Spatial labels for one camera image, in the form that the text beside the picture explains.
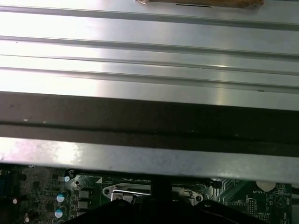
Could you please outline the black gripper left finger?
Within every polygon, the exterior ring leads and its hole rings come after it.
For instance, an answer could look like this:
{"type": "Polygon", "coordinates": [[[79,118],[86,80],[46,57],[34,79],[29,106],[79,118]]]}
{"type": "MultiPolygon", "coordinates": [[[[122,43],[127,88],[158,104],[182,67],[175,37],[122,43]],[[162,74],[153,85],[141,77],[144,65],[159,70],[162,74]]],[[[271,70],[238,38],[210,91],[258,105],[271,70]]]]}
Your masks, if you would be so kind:
{"type": "Polygon", "coordinates": [[[131,202],[116,199],[86,212],[69,224],[158,224],[161,222],[161,183],[153,181],[150,195],[135,196],[131,202]]]}

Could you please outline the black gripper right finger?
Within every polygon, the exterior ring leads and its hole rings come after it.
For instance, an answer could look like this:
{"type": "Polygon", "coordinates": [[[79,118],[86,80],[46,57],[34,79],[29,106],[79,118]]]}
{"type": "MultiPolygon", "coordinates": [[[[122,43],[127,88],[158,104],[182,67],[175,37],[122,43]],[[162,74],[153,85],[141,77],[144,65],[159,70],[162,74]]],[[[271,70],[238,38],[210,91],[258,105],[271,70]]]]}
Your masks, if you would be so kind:
{"type": "Polygon", "coordinates": [[[262,221],[221,203],[206,200],[201,193],[161,182],[162,224],[260,224],[262,221]]]}

